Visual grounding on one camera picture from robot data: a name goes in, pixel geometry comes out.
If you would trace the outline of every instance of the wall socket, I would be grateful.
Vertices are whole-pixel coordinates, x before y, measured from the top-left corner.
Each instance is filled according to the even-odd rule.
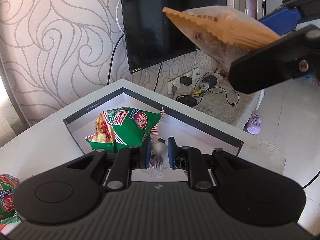
[[[193,81],[194,80],[198,80],[199,79],[199,75],[196,75],[196,74],[199,74],[199,67],[197,67],[197,68],[195,68],[194,70],[193,70],[193,75],[191,76],[191,74],[192,74],[192,70],[191,71],[189,71],[189,72],[187,72],[187,73],[185,73],[185,74],[183,74],[183,75],[181,75],[181,76],[178,76],[177,78],[175,78],[175,79],[173,79],[173,80],[170,80],[169,82],[168,82],[168,94],[170,95],[170,94],[172,94],[172,87],[173,86],[176,86],[177,87],[177,90],[179,89],[179,88],[181,88],[181,87],[183,87],[183,86],[186,86],[186,85],[183,85],[183,84],[181,84],[180,83],[180,78],[182,77],[182,76],[187,76],[187,77],[191,77],[192,78],[192,84],[190,85],[190,86],[192,86],[193,85]]]

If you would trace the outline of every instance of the plastic bag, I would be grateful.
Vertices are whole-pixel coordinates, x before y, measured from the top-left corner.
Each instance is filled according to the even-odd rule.
[[[229,73],[233,61],[281,37],[250,16],[226,6],[208,6],[184,12],[162,10],[178,29]]]

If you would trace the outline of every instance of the television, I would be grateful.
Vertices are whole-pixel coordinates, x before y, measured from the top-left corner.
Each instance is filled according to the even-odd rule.
[[[124,34],[130,73],[184,54],[195,46],[162,12],[211,5],[227,5],[227,0],[121,0]]]

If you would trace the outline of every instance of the snack bag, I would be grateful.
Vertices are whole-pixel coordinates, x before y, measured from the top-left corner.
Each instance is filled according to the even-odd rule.
[[[121,107],[100,113],[96,119],[96,133],[86,137],[93,150],[105,149],[117,153],[128,146],[141,146],[146,136],[158,135],[158,122],[164,116],[130,107]]]
[[[9,174],[0,175],[0,225],[20,221],[12,203],[12,195],[18,183],[18,179]]]
[[[281,37],[268,27],[231,7],[208,6],[179,12],[162,10],[173,24],[229,73],[233,61]]]

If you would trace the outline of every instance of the wallpaper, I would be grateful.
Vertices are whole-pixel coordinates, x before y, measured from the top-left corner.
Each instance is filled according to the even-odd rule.
[[[0,52],[18,102],[31,124],[105,86],[112,50],[121,35],[118,0],[0,0]],[[122,22],[121,9],[118,12]],[[214,65],[202,51],[163,63],[156,92],[167,82]],[[113,60],[111,81],[127,79],[154,89],[159,64],[130,74],[124,38]],[[178,94],[192,87],[178,90]]]

